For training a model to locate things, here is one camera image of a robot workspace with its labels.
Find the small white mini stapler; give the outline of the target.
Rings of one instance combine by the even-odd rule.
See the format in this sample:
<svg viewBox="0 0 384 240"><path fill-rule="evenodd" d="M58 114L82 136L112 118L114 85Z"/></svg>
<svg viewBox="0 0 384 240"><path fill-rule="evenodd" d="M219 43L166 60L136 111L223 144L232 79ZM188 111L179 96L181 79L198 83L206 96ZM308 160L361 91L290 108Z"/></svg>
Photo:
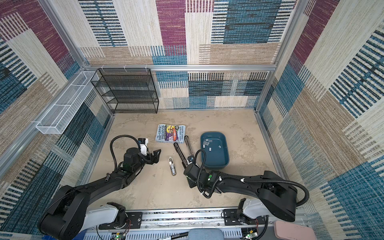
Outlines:
<svg viewBox="0 0 384 240"><path fill-rule="evenodd" d="M175 167L175 164L174 164L172 157L169 157L169 165L170 165L170 170L171 170L172 175L175 176L177 174L177 172L176 172L176 167Z"/></svg>

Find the teal plastic tray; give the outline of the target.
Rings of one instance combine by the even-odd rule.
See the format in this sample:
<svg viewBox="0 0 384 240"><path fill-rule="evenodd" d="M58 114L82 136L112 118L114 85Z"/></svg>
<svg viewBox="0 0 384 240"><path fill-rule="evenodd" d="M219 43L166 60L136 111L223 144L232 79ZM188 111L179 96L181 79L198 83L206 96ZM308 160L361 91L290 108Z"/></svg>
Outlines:
<svg viewBox="0 0 384 240"><path fill-rule="evenodd" d="M227 140L221 132L203 133L201 135L201 149L207 155L205 168L221 170L230 162Z"/></svg>

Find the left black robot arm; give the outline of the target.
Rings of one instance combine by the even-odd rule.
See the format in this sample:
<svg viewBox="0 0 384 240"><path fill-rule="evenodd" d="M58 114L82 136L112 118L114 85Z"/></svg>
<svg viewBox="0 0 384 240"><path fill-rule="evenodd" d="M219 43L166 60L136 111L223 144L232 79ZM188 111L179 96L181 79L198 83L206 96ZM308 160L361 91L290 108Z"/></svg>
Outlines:
<svg viewBox="0 0 384 240"><path fill-rule="evenodd" d="M108 202L96 209L90 209L89 206L96 200L129 186L145 165L159 162L161 150L153 153L146 150L142 153L146 145L138 139L134 141L137 147L129 148L123 162L115 162L110 174L86 185L61 187L43 213L38 223L39 231L57 240L72 240L91 227L126 227L129 219L124 206L114 202Z"/></svg>

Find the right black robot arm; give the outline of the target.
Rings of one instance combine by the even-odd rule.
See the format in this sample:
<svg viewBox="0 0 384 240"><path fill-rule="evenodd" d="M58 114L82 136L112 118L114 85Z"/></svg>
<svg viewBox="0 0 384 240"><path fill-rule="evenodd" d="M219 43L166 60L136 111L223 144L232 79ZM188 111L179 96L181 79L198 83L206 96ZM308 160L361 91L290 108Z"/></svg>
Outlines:
<svg viewBox="0 0 384 240"><path fill-rule="evenodd" d="M210 199L214 193L235 193L249 196L239 203L241 215L250 219L259 216L273 215L276 218L294 222L297 207L305 204L310 197L309 190L297 182L284 180L271 171L263 175L237 176L221 171L205 170L207 154L198 150L202 155L202 164L196 161L187 164L184 175L198 189L203 197Z"/></svg>

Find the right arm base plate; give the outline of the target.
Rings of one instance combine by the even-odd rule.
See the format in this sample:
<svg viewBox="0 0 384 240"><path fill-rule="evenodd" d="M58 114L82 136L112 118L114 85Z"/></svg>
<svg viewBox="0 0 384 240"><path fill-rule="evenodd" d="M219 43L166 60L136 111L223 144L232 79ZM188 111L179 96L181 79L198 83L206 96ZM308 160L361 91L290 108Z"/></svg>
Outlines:
<svg viewBox="0 0 384 240"><path fill-rule="evenodd" d="M260 216L256 219L250 219L245 215L238 215L238 211L235 209L224 209L221 213L221 217L224 219L225 226L239 226L239 225L264 225L266 223L266 217Z"/></svg>

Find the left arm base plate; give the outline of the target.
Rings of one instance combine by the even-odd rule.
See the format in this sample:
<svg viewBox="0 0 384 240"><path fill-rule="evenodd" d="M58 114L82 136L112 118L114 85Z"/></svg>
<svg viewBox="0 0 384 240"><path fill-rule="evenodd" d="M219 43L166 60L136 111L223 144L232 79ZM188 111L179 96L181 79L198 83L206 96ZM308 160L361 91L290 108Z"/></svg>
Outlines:
<svg viewBox="0 0 384 240"><path fill-rule="evenodd" d="M141 227L143 212L118 213L112 223L99 225L100 230L128 230Z"/></svg>

